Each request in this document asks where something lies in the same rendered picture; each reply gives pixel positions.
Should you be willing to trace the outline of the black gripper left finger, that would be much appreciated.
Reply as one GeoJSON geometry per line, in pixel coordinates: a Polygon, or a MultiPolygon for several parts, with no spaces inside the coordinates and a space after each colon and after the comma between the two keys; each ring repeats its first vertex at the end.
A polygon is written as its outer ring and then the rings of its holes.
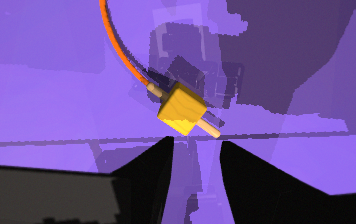
{"type": "Polygon", "coordinates": [[[0,224],[161,224],[174,137],[111,173],[0,165],[0,224]]]}

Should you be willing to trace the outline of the light wooden stick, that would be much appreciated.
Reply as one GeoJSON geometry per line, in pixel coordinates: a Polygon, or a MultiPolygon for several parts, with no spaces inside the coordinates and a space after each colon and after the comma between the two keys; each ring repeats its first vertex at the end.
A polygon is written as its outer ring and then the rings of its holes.
{"type": "MultiPolygon", "coordinates": [[[[117,54],[119,55],[119,57],[122,59],[124,64],[127,66],[127,68],[137,77],[137,79],[139,79],[146,86],[146,88],[150,92],[152,92],[153,94],[155,94],[157,97],[159,97],[160,99],[162,99],[165,102],[170,95],[167,92],[165,92],[164,90],[162,90],[159,86],[155,85],[152,82],[149,82],[131,64],[131,62],[129,61],[129,59],[126,57],[126,55],[122,51],[120,45],[118,44],[118,42],[117,42],[117,40],[116,40],[116,38],[114,36],[113,30],[112,30],[110,22],[109,22],[105,0],[99,0],[99,4],[100,4],[100,10],[101,10],[102,18],[103,18],[103,23],[104,23],[104,26],[106,28],[107,34],[108,34],[109,39],[110,39],[111,43],[113,44],[113,46],[114,46],[114,48],[115,48],[115,50],[117,52],[117,54]]],[[[210,123],[205,121],[203,118],[200,118],[199,121],[196,124],[199,127],[201,127],[202,129],[204,129],[206,132],[211,134],[213,137],[217,138],[217,137],[220,136],[220,131],[217,128],[215,128],[214,126],[212,126],[210,123]]]]}

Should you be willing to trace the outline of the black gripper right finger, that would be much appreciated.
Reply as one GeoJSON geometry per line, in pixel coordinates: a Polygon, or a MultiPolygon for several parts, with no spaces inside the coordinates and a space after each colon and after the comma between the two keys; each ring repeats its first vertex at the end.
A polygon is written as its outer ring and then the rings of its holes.
{"type": "Polygon", "coordinates": [[[356,193],[329,195],[231,141],[220,165],[235,224],[356,224],[356,193]]]}

